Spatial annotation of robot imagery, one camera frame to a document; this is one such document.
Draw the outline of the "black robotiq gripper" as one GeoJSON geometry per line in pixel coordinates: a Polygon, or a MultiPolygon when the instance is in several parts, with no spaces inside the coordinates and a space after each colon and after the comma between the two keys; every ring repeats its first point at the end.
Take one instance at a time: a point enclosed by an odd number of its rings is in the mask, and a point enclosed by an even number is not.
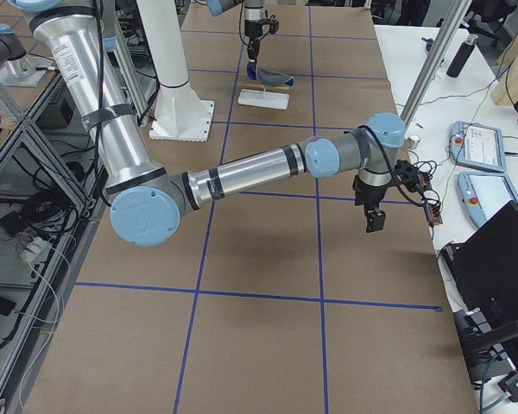
{"type": "Polygon", "coordinates": [[[260,53],[261,38],[263,37],[263,21],[245,20],[245,36],[249,38],[247,43],[247,55],[250,61],[257,61],[260,53]]]}

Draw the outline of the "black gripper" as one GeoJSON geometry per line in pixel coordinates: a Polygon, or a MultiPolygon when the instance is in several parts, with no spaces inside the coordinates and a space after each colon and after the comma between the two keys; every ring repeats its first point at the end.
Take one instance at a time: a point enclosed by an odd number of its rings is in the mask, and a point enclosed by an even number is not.
{"type": "Polygon", "coordinates": [[[356,176],[352,189],[355,192],[355,205],[363,206],[366,218],[366,232],[374,233],[383,230],[386,213],[380,210],[380,203],[385,197],[386,186],[369,185],[362,181],[359,176],[356,176]]]}

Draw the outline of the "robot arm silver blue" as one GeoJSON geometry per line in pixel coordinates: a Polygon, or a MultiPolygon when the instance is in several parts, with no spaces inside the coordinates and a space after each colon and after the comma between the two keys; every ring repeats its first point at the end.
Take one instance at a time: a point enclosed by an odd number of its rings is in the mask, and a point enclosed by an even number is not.
{"type": "Polygon", "coordinates": [[[338,137],[254,154],[201,172],[169,175],[152,159],[136,115],[104,51],[114,15],[110,1],[18,1],[35,39],[51,51],[104,163],[113,229],[126,242],[154,246],[171,237],[183,216],[204,204],[302,173],[316,178],[355,171],[353,189],[367,231],[383,228],[379,204],[397,183],[406,125],[395,114],[373,115],[338,137]]]}
{"type": "Polygon", "coordinates": [[[205,2],[212,16],[239,7],[243,16],[243,34],[246,40],[248,59],[257,62],[261,41],[264,36],[264,27],[268,25],[268,18],[264,9],[263,0],[207,0],[205,2]]]}

